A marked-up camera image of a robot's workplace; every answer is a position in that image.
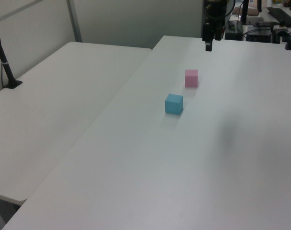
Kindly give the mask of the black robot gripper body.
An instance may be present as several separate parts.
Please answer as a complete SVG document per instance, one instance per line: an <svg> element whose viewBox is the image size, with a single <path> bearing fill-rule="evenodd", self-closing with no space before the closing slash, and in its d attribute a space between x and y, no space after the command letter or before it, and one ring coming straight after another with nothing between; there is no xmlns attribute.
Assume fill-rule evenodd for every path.
<svg viewBox="0 0 291 230"><path fill-rule="evenodd" d="M226 1L225 0L205 0L204 1L205 20L211 26L225 23Z"/></svg>

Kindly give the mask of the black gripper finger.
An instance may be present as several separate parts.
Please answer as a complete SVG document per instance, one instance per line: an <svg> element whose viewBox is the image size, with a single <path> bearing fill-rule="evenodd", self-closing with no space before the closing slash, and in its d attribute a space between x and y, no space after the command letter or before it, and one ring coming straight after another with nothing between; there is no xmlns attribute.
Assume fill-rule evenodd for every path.
<svg viewBox="0 0 291 230"><path fill-rule="evenodd" d="M211 52L213 38L212 38L211 25L209 23L205 23L203 25L202 40L205 42L205 50L208 52Z"/></svg>
<svg viewBox="0 0 291 230"><path fill-rule="evenodd" d="M216 23L214 27L214 38L216 41L221 41L222 39L222 26L220 23Z"/></svg>

